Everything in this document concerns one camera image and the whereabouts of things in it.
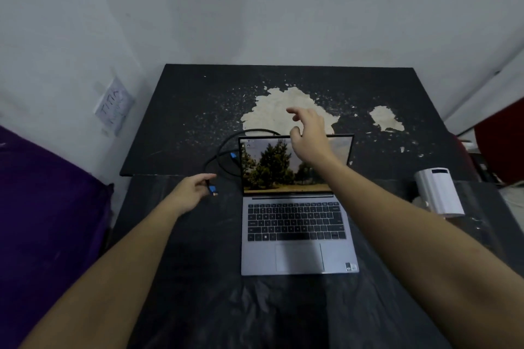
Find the person's left hand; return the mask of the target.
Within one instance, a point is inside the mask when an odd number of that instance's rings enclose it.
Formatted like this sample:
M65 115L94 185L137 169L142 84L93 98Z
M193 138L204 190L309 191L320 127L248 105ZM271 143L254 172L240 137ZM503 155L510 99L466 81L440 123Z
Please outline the person's left hand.
M172 214L180 216L193 210L203 198L193 193L191 189L191 177L188 176L180 181L174 190L162 200L160 207Z

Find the person's right hand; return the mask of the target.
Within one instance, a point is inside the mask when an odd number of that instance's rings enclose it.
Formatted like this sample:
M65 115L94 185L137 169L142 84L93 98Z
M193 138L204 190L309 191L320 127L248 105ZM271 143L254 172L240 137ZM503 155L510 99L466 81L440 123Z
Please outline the person's right hand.
M302 141L291 141L292 148L300 160L319 173L333 166L342 166L331 150L322 116L314 109L303 107L287 107L286 111L293 115L293 121L301 122L303 125Z

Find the person's left forearm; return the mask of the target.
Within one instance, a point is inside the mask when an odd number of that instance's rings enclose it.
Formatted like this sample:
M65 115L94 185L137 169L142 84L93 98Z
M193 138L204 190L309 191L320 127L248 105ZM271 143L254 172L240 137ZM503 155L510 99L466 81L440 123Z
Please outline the person's left forearm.
M172 229L194 207L162 201L59 298L19 349L126 349Z

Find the person's right forearm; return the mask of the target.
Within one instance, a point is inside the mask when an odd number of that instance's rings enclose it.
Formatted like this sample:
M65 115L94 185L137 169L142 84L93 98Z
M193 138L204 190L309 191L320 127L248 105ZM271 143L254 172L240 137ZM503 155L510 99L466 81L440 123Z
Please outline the person's right forearm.
M314 152L305 160L455 348L524 349L524 278L442 217L333 155Z

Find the grey laptop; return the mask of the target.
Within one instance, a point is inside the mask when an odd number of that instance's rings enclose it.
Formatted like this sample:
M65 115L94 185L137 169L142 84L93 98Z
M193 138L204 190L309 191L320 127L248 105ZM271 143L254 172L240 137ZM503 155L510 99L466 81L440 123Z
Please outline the grey laptop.
M349 217L290 136L238 139L242 276L358 273Z

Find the white paper note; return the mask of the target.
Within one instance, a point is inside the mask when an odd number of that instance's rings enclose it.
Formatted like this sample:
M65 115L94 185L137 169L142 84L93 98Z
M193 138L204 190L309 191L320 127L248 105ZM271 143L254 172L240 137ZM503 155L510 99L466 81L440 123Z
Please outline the white paper note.
M134 103L135 98L115 76L101 95L94 115L106 129L118 136Z

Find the black plastic sheet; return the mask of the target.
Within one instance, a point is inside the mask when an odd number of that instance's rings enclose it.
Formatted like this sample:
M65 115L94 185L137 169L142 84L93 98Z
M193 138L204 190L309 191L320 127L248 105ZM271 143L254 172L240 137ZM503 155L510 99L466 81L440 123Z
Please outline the black plastic sheet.
M359 273L243 277L239 184L171 233L129 348L451 349L350 219Z

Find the white boxy device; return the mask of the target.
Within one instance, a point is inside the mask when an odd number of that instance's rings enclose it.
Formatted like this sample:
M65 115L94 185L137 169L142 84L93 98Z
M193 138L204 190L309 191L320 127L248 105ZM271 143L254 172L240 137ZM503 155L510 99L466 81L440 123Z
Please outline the white boxy device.
M412 201L415 206L445 219L465 215L449 169L434 167L418 171L415 183L418 190L418 196Z

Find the purple cloth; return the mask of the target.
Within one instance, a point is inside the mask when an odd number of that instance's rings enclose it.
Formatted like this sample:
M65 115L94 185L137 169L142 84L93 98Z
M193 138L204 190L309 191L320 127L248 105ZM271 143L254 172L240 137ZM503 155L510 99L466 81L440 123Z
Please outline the purple cloth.
M0 349L95 262L114 185L0 126Z

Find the red chair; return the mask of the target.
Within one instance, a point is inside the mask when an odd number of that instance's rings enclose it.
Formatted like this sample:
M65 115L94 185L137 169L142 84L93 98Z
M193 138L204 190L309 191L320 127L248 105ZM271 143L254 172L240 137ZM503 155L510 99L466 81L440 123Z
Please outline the red chair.
M474 127L477 147L505 184L524 181L524 97Z

